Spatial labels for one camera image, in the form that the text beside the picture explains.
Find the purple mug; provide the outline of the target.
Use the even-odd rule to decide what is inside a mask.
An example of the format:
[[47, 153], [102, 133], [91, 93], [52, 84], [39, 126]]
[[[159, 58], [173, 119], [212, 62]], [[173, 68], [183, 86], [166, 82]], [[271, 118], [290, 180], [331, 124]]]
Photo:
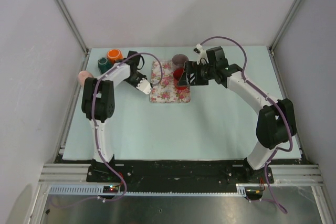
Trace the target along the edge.
[[183, 68], [185, 62], [188, 61], [188, 57], [184, 54], [177, 54], [175, 56], [173, 56], [172, 58], [172, 67], [173, 67], [173, 71], [175, 71], [178, 68]]

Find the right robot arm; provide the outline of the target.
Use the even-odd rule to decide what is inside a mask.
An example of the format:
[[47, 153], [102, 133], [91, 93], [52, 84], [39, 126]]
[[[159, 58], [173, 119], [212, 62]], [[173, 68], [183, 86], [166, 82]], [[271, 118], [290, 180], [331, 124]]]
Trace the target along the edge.
[[291, 152], [296, 135], [296, 118], [289, 99], [276, 99], [245, 75], [245, 68], [229, 64], [222, 47], [194, 48], [197, 61], [187, 61], [177, 81], [178, 87], [206, 86], [209, 81], [236, 93], [257, 114], [257, 143], [241, 168], [243, 178], [253, 183], [278, 151]]

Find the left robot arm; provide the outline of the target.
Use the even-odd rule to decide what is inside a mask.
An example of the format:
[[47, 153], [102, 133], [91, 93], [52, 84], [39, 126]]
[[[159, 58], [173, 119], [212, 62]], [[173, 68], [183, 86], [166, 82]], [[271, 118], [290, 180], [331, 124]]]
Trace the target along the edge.
[[147, 77], [140, 73], [140, 62], [144, 62], [143, 56], [136, 51], [129, 51], [126, 58], [119, 57], [115, 62], [107, 57], [100, 58], [98, 69], [101, 75], [96, 78], [87, 71], [79, 74], [83, 87], [81, 109], [92, 128], [95, 142], [93, 159], [96, 162], [108, 163], [114, 157], [113, 149], [107, 141], [105, 126], [115, 111], [115, 87], [124, 81], [146, 95], [152, 91]]

